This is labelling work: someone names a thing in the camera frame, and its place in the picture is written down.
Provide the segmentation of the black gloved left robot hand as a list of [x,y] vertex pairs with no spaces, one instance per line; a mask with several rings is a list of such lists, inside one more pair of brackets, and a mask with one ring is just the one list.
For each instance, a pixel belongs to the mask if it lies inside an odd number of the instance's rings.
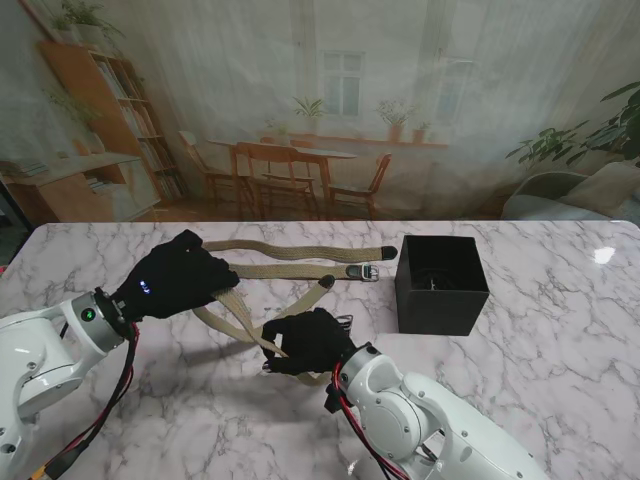
[[206,306],[214,294],[239,283],[229,264],[212,256],[203,240],[185,230],[155,246],[110,295],[127,321],[150,316],[166,319]]

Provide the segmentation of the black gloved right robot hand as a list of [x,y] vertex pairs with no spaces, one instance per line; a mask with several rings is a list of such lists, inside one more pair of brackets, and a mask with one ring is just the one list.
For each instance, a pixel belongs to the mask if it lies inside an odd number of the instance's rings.
[[283,354],[264,349],[263,369],[293,376],[331,372],[340,360],[356,350],[350,337],[352,323],[352,316],[336,318],[323,308],[266,322],[262,338],[275,342],[280,335]]

